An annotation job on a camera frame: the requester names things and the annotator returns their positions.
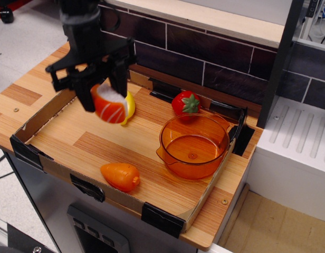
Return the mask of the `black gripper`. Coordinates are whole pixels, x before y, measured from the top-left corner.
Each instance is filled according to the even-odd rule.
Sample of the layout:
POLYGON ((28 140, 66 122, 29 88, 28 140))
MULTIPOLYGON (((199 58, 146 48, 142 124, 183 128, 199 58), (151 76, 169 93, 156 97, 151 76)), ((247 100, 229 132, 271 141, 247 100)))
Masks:
POLYGON ((92 87, 110 79, 112 88, 127 96, 127 70, 136 62, 134 39, 104 37, 99 20, 63 22, 68 37, 68 54, 49 65, 46 71, 52 77, 56 91, 74 90, 83 108, 94 112, 92 87))

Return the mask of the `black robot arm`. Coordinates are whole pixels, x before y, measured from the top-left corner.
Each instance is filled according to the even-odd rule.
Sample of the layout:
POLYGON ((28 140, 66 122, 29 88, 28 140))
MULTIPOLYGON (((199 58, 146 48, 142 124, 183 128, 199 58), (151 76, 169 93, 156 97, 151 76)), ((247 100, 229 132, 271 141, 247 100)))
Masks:
POLYGON ((100 25, 98 1, 60 1, 60 20, 68 38, 68 54, 49 65, 56 91, 74 91, 84 109, 94 112, 90 90, 110 79, 115 91, 127 95, 127 72, 136 62, 132 38, 106 40, 100 25))

